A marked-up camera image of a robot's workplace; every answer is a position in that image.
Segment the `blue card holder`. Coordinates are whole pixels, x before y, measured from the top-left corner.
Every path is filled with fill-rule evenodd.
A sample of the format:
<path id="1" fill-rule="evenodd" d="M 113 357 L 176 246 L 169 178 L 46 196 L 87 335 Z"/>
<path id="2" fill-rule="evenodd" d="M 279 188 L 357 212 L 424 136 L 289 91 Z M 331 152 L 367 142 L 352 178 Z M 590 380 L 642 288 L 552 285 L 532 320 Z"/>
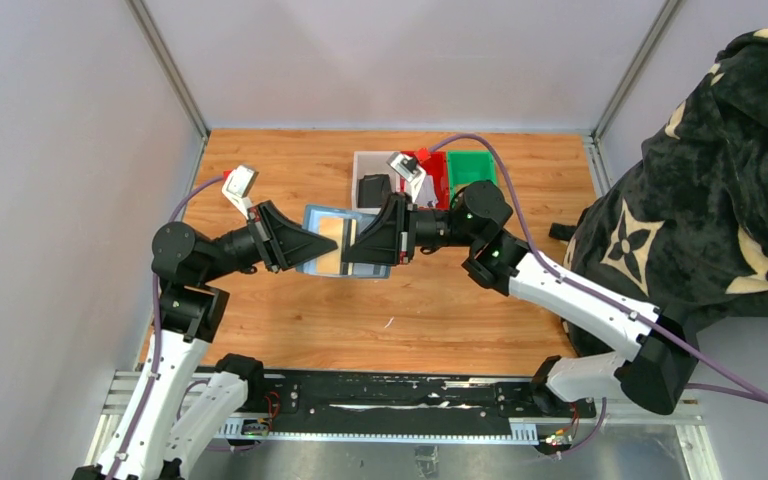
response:
<path id="1" fill-rule="evenodd" d="M 386 279 L 390 267 L 343 260 L 343 251 L 352 246 L 360 233 L 375 219 L 374 214 L 309 204 L 303 228 L 329 240 L 337 249 L 296 267 L 299 273 L 331 278 Z"/>

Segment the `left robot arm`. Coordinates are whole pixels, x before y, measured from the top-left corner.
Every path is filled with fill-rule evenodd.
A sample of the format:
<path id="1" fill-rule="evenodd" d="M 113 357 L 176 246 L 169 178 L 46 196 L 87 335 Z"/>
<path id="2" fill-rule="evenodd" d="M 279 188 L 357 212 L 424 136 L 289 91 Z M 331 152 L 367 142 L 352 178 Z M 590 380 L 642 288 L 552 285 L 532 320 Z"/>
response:
<path id="1" fill-rule="evenodd" d="M 228 354 L 200 396 L 181 407 L 213 342 L 229 293 L 211 281 L 232 273 L 292 269 L 337 250 L 336 241 L 304 229 L 272 202 L 248 208 L 247 223 L 211 239 L 172 221 L 152 240 L 156 276 L 154 336 L 124 417 L 98 460 L 76 479 L 186 479 L 220 427 L 237 409 L 265 396 L 261 361 Z"/>

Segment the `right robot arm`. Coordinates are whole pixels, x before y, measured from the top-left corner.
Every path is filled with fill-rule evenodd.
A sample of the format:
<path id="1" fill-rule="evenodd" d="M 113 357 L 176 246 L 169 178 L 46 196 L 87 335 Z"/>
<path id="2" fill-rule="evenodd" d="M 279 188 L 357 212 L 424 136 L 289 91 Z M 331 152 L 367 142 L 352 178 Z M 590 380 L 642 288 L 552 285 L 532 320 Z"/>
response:
<path id="1" fill-rule="evenodd" d="M 608 352 L 547 358 L 531 379 L 539 408 L 620 397 L 651 413 L 674 412 L 698 360 L 691 342 L 652 304 L 624 297 L 544 257 L 510 233 L 513 210 L 490 181 L 462 189 L 446 210 L 420 209 L 405 193 L 388 196 L 372 223 L 346 246 L 347 263 L 397 266 L 417 250 L 465 247 L 462 266 L 480 287 L 539 305 L 589 332 Z"/>

